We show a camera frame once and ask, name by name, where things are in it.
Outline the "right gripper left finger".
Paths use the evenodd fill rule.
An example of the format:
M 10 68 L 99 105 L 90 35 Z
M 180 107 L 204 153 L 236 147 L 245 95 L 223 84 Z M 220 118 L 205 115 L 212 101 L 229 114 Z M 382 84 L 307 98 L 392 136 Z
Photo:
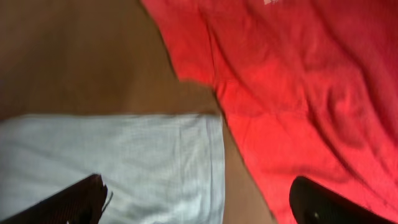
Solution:
M 107 196 L 102 176 L 92 174 L 1 224 L 98 224 Z

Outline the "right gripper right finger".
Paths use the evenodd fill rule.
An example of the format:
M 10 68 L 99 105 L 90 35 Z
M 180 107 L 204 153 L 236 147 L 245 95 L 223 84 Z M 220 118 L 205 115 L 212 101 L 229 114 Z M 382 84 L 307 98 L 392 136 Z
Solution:
M 393 224 L 304 176 L 292 182 L 289 204 L 298 224 Z

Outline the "light blue t-shirt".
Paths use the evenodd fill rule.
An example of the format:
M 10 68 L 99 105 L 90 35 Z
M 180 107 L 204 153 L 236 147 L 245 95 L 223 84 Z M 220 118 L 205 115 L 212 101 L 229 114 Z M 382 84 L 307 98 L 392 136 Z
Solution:
M 1 218 L 99 174 L 113 197 L 101 223 L 221 223 L 217 116 L 44 116 L 1 123 Z

